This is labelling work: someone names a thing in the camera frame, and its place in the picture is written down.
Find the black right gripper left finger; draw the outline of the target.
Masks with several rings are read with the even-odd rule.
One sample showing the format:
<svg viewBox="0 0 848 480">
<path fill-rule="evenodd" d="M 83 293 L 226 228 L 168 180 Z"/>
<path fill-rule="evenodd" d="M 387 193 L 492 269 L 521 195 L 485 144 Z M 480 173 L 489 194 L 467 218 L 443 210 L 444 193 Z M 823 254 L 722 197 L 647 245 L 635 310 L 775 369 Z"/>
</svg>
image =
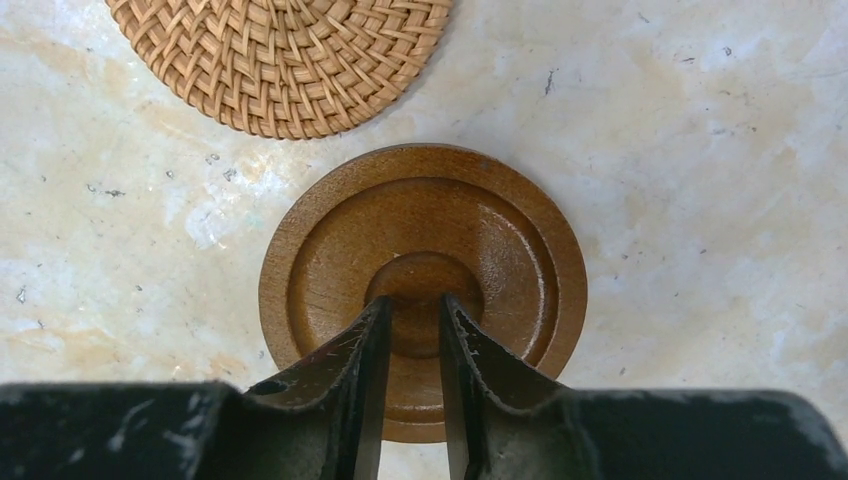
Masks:
<svg viewBox="0 0 848 480">
<path fill-rule="evenodd" d="M 5 479 L 373 479 L 391 302 L 247 390 L 223 381 L 1 388 Z"/>
</svg>

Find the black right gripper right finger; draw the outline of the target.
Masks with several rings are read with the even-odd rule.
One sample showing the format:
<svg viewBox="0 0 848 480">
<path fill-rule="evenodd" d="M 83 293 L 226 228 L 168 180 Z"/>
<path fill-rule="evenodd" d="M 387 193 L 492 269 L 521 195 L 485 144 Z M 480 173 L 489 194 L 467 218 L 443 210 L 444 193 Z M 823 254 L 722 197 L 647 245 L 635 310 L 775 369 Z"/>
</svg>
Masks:
<svg viewBox="0 0 848 480">
<path fill-rule="evenodd" d="M 806 399 L 776 390 L 567 387 L 440 308 L 454 479 L 843 479 L 847 454 Z"/>
</svg>

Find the brown wooden coaster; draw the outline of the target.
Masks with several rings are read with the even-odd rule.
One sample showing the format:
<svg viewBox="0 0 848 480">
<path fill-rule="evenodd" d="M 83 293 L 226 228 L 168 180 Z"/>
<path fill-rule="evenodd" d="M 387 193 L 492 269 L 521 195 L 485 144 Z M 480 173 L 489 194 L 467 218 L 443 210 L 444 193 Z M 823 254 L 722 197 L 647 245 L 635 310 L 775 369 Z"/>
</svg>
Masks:
<svg viewBox="0 0 848 480">
<path fill-rule="evenodd" d="M 340 165 L 285 214 L 261 269 L 260 323 L 272 359 L 286 368 L 388 297 L 383 436 L 436 443 L 445 438 L 446 293 L 489 336 L 554 378 L 583 329 L 588 280 L 575 233 L 531 180 L 469 149 L 399 145 Z"/>
</svg>

